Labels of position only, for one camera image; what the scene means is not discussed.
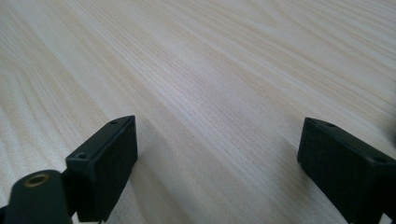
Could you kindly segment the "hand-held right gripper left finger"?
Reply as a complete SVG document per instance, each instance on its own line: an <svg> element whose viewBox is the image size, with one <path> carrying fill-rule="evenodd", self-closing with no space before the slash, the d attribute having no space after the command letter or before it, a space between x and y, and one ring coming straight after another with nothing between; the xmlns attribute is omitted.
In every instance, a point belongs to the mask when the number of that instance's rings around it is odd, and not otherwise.
<svg viewBox="0 0 396 224"><path fill-rule="evenodd" d="M81 222L108 220L137 159L135 117L104 125L65 159L70 213Z"/></svg>

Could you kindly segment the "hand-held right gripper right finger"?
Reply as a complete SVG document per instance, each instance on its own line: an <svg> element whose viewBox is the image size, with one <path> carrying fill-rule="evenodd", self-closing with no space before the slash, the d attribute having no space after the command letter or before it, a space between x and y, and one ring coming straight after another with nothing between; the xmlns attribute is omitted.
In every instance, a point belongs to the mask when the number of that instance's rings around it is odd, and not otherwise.
<svg viewBox="0 0 396 224"><path fill-rule="evenodd" d="M306 118L297 162L350 224L396 224L396 160L327 121Z"/></svg>

